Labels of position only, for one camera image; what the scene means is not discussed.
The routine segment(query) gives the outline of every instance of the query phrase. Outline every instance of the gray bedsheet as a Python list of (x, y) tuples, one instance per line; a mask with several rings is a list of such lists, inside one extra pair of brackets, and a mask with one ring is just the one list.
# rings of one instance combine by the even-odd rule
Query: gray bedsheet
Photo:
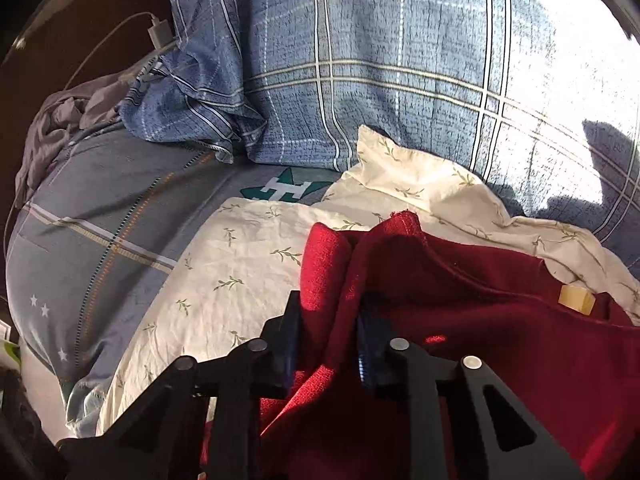
[(313, 203), (327, 170), (216, 160), (121, 125), (72, 142), (23, 208), (6, 268), (12, 317), (59, 379), (68, 426), (95, 433), (138, 323), (200, 225), (227, 198)]

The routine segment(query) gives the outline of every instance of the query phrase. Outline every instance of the cream floral fabric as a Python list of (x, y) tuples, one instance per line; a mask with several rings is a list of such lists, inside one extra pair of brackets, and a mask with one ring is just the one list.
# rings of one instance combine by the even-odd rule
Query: cream floral fabric
[(124, 354), (100, 412), (98, 434), (175, 358), (226, 355), (279, 316), (298, 288), (309, 229), (368, 230), (409, 209), (423, 230), (463, 244), (543, 258), (563, 283), (609, 292), (640, 324), (640, 284), (583, 229), (510, 218), (492, 192), (461, 166), (361, 126), (360, 163), (314, 206), (227, 200), (201, 227), (166, 280)]

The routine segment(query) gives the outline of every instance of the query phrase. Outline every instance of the red sweater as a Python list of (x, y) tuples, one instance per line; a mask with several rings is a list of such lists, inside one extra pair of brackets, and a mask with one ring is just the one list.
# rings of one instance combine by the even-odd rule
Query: red sweater
[(354, 322), (374, 290), (399, 336), (437, 357), (480, 357), (588, 478), (605, 479), (640, 428), (640, 328), (608, 294), (591, 317), (558, 304), (561, 285), (538, 258), (435, 238), (409, 212), (370, 232), (316, 224), (294, 394), (262, 403), (266, 475), (407, 478), (406, 415), (358, 382)]

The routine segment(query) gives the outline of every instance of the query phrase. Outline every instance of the yellow tag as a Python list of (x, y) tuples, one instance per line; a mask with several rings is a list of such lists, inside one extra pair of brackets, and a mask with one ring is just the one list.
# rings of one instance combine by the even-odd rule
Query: yellow tag
[(581, 286), (563, 285), (560, 289), (558, 303), (588, 316), (596, 303), (596, 298)]

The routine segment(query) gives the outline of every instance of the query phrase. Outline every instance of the blue plaid fabric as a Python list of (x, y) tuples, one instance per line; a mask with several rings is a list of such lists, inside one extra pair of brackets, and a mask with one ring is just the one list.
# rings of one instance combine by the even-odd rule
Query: blue plaid fabric
[(121, 114), (220, 160), (343, 171), (357, 127), (454, 160), (640, 276), (640, 50), (600, 0), (171, 0)]

